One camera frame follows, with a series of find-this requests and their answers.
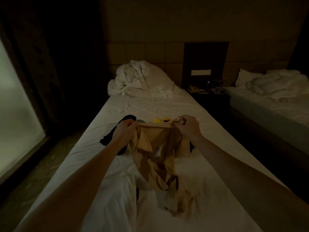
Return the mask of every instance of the frosted glass panel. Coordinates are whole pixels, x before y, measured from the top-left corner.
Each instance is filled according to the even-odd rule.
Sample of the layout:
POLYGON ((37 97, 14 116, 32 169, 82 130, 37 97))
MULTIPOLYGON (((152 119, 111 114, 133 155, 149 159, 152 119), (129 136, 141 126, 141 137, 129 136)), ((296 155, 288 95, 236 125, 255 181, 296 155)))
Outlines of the frosted glass panel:
POLYGON ((45 136, 0 42, 0 176, 45 136))

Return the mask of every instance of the yellow item on nightstand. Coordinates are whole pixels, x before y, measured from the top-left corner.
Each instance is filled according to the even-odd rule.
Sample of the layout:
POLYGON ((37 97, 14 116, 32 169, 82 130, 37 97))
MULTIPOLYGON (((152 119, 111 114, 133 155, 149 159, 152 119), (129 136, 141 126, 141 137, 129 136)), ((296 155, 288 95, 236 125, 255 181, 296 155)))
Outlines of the yellow item on nightstand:
POLYGON ((168 122, 168 121, 170 121, 171 120, 171 118, 168 118, 168 117, 165 117, 164 119, 159 119, 159 118, 155 118, 154 119, 154 124, 157 124, 157 123, 163 123, 163 122, 168 122))

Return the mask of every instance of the person's right hand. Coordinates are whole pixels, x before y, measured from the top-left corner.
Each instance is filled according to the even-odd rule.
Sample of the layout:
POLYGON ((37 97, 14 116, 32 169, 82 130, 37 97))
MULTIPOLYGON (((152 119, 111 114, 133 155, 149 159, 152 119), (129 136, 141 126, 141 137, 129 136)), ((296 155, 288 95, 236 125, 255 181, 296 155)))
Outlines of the person's right hand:
POLYGON ((180 117, 183 118, 186 121, 186 123, 180 124, 174 122, 173 124, 176 126, 176 128, 179 129, 179 131, 184 137, 186 137, 192 143, 195 143, 201 137, 203 137, 200 131, 199 122, 196 120, 195 117, 189 115, 183 115, 180 117))

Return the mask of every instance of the person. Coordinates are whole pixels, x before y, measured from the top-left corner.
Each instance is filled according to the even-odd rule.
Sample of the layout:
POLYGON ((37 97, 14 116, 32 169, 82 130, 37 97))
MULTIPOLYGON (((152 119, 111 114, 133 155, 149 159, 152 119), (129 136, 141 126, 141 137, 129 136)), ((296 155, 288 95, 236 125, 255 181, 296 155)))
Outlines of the person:
MULTIPOLYGON (((201 152, 264 231, 309 231, 309 206, 289 189, 229 155, 201 134, 195 117, 181 116, 176 128, 201 152)), ((111 142, 45 199, 15 231, 78 231, 117 153, 138 123, 119 123, 111 142)))

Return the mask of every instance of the clothing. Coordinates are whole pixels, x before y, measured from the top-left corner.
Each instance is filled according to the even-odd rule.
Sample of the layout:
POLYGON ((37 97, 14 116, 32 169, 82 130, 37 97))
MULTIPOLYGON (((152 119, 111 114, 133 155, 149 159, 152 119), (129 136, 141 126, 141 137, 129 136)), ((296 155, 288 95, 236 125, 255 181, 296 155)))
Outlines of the clothing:
POLYGON ((193 196, 181 185, 175 172, 174 158, 190 154, 189 140, 182 136, 173 121, 140 123, 129 143, 133 161, 146 182, 155 191, 165 191, 164 208, 172 215, 185 212, 193 196))
MULTIPOLYGON (((134 121, 136 121, 136 117, 133 116, 133 115, 127 115, 125 117, 123 117, 119 122, 118 124, 123 121, 123 120, 129 120, 129 119, 132 119, 134 121)), ((106 146, 107 144, 110 143, 110 141, 112 140, 113 138, 113 133, 116 129, 117 125, 109 132, 109 134, 107 134, 106 136, 103 137, 103 139, 100 140, 100 143, 104 146, 106 146)), ((127 147, 125 146, 124 148, 122 148, 119 152, 118 152, 118 156, 122 155, 125 151, 126 151, 127 147)))

